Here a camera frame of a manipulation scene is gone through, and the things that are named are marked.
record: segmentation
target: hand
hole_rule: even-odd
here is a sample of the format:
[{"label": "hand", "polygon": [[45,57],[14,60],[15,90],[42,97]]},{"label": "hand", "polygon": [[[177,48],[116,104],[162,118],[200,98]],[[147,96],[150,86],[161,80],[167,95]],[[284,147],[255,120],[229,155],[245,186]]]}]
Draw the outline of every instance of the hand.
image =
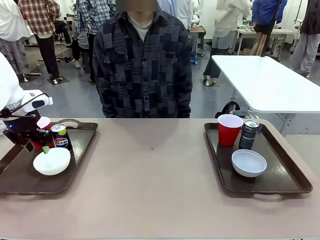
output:
[{"label": "hand", "polygon": [[88,23],[87,25],[88,25],[88,28],[89,28],[90,30],[92,30],[92,27],[93,27],[93,26],[92,26],[92,23]]}]

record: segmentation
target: brown serving tray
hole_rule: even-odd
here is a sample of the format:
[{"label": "brown serving tray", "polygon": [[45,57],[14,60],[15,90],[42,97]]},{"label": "brown serving tray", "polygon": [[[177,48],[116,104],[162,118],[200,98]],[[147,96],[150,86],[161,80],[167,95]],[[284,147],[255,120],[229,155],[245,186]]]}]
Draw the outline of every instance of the brown serving tray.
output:
[{"label": "brown serving tray", "polygon": [[265,158],[267,168],[263,174],[254,178],[241,176],[232,166],[232,154],[239,149],[241,132],[233,147],[224,147],[219,144],[218,123],[206,123],[204,128],[222,184],[227,190],[262,195],[312,191],[309,180],[264,124],[259,126],[252,150]]},{"label": "brown serving tray", "polygon": [[98,128],[97,123],[63,119],[51,125],[74,122],[77,127],[67,126],[73,151],[69,166],[62,173],[46,176],[34,169],[33,162],[39,154],[35,149],[28,152],[15,145],[0,161],[0,194],[39,195],[58,194],[64,191],[73,179],[78,165]]}]

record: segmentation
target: gray sweatpants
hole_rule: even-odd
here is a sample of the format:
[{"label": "gray sweatpants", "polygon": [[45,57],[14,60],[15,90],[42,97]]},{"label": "gray sweatpants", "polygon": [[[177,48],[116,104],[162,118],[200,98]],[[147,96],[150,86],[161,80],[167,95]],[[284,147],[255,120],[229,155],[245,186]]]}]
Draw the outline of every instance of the gray sweatpants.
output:
[{"label": "gray sweatpants", "polygon": [[316,60],[319,44],[320,34],[307,35],[301,33],[291,59],[291,68],[301,70],[302,75],[308,75]]}]

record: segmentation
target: light blue shirt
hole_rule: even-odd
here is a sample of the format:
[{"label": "light blue shirt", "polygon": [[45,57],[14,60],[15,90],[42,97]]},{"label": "light blue shirt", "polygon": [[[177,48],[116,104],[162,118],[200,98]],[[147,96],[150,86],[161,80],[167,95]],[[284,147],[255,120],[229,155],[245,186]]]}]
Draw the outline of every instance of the light blue shirt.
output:
[{"label": "light blue shirt", "polygon": [[158,3],[162,11],[165,11],[166,13],[177,17],[177,5],[175,3],[175,0],[158,0]]}]

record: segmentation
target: black soda can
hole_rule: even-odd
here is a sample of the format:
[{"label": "black soda can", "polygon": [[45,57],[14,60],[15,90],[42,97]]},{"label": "black soda can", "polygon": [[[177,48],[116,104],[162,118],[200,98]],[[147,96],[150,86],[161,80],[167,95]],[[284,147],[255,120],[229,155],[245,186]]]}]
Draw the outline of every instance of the black soda can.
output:
[{"label": "black soda can", "polygon": [[255,139],[256,134],[259,129],[259,123],[253,120],[248,120],[244,122],[242,134],[240,137],[239,148],[251,150]]},{"label": "black soda can", "polygon": [[70,152],[73,150],[66,125],[56,124],[51,127],[51,132],[56,148],[65,148]]}]

